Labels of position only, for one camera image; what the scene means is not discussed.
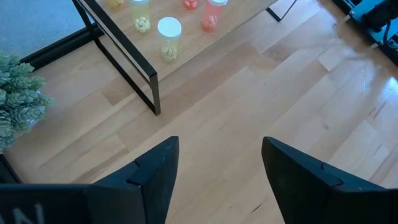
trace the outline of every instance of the wooden table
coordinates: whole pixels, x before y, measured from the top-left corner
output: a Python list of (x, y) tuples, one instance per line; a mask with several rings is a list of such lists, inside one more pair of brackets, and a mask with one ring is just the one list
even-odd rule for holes
[[(90, 29), (91, 23), (88, 21), (86, 14), (83, 13), (83, 9), (92, 16), (149, 84), (152, 89), (153, 104), (105, 47), (103, 47), (99, 39), (95, 39), (98, 47), (103, 51), (105, 56), (107, 56), (156, 115), (160, 113), (159, 80), (172, 73), (200, 52), (216, 44), (223, 36), (269, 7), (275, 1), (229, 0), (224, 7), (215, 33), (208, 34), (203, 32), (200, 27), (205, 0), (200, 0), (198, 8), (193, 11), (186, 10), (182, 6), (182, 0), (151, 0), (151, 30), (146, 34), (141, 34), (134, 30), (128, 0), (125, 0), (124, 5), (116, 10), (110, 9), (106, 0), (73, 0), (86, 26)], [(172, 63), (163, 62), (159, 54), (160, 37), (157, 33), (157, 23), (163, 17), (175, 17), (182, 24), (178, 58)]]

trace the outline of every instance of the table top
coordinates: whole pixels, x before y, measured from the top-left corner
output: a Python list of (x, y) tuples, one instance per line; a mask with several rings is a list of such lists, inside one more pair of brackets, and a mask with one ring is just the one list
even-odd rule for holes
[[(150, 0), (151, 28), (146, 34), (134, 30), (132, 12), (128, 0), (119, 9), (111, 9), (106, 0), (96, 0), (113, 22), (123, 31), (147, 61), (155, 68), (159, 80), (172, 73), (181, 65), (204, 51), (237, 26), (261, 12), (276, 0), (229, 0), (219, 18), (214, 33), (203, 32), (200, 21), (205, 9), (205, 0), (199, 0), (198, 7), (191, 11), (182, 6), (182, 0)], [(182, 35), (178, 57), (172, 63), (165, 63), (160, 58), (160, 36), (157, 23), (163, 17), (174, 17), (182, 25)]]

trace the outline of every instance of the green plant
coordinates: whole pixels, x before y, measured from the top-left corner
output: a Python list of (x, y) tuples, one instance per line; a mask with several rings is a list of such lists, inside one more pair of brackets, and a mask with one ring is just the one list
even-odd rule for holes
[(44, 78), (30, 76), (33, 69), (15, 55), (0, 52), (0, 154), (16, 134), (28, 133), (33, 122), (44, 119), (46, 107), (53, 104), (40, 94)]

